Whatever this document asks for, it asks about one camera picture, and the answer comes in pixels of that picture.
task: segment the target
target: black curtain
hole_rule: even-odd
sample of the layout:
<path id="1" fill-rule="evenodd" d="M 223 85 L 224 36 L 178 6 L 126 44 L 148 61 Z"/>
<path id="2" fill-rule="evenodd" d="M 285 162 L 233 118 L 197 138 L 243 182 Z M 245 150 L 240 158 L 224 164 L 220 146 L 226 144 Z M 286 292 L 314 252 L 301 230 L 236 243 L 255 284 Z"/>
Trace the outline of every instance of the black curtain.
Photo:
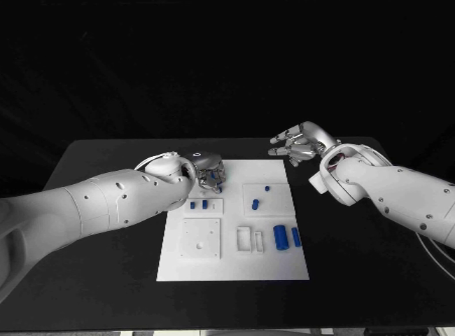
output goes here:
<path id="1" fill-rule="evenodd" d="M 455 182 L 455 8 L 89 2 L 0 1 L 0 196 L 42 190 L 76 139 L 272 137 L 307 120 Z"/>

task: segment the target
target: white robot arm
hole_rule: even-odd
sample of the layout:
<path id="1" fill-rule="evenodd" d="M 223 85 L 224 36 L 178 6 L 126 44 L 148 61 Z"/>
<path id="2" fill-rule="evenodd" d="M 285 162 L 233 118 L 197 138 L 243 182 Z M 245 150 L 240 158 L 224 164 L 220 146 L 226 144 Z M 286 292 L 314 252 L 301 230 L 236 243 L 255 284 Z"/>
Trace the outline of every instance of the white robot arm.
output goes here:
<path id="1" fill-rule="evenodd" d="M 319 172 L 309 178 L 347 206 L 361 198 L 380 213 L 415 232 L 455 249 L 455 184 L 413 169 L 393 166 L 364 145 L 341 144 L 312 122 L 304 122 L 272 138 L 286 146 L 269 155 L 289 155 L 294 166 L 319 154 Z"/>
<path id="2" fill-rule="evenodd" d="M 0 302 L 47 254 L 80 238 L 174 210 L 187 201 L 196 180 L 220 193 L 220 156 L 198 152 L 180 157 L 171 152 L 144 160 L 134 170 L 0 199 Z"/>

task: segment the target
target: small blue object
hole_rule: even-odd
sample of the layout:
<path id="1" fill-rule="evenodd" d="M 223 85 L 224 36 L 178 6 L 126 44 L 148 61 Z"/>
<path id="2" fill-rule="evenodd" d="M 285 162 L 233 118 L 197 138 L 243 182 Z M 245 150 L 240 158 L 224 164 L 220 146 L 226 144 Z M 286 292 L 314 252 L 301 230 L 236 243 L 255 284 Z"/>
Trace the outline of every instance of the small blue object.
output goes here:
<path id="1" fill-rule="evenodd" d="M 301 239 L 299 239 L 299 232 L 298 232 L 296 227 L 292 228 L 292 238 L 295 239 L 295 247 L 299 247 L 301 246 Z"/>
<path id="2" fill-rule="evenodd" d="M 258 210 L 259 207 L 259 200 L 255 199 L 255 201 L 252 202 L 252 210 Z"/>
<path id="3" fill-rule="evenodd" d="M 279 251 L 289 249 L 288 233 L 283 225 L 275 226 L 275 247 Z"/>

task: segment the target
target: blue cylinder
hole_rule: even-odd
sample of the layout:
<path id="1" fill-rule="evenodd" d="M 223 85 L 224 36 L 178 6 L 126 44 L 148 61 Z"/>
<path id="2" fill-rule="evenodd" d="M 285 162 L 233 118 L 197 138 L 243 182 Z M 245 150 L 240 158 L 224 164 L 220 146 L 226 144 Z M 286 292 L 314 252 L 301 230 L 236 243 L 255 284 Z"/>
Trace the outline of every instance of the blue cylinder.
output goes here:
<path id="1" fill-rule="evenodd" d="M 258 210 L 259 207 L 259 200 L 255 199 L 255 201 L 252 202 L 252 210 Z"/>
<path id="2" fill-rule="evenodd" d="M 294 227 L 291 230 L 292 230 L 292 238 L 295 239 L 295 247 L 299 247 L 301 246 L 301 239 L 299 239 L 298 228 Z"/>
<path id="3" fill-rule="evenodd" d="M 289 248 L 288 233 L 285 232 L 285 226 L 275 226 L 275 247 L 279 251 Z"/>

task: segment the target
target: black table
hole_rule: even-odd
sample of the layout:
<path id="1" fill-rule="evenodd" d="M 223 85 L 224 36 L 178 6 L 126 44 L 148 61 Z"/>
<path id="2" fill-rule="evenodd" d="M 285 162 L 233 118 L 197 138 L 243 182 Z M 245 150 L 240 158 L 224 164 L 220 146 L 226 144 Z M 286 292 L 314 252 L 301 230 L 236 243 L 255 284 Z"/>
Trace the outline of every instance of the black table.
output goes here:
<path id="1" fill-rule="evenodd" d="M 340 138 L 366 144 L 366 137 Z M 268 139 L 76 141 L 46 189 L 134 168 L 165 151 L 268 156 Z M 347 207 L 285 162 L 309 281 L 157 282 L 167 213 L 79 240 L 36 265 L 0 305 L 0 331 L 455 326 L 455 282 L 371 201 Z"/>

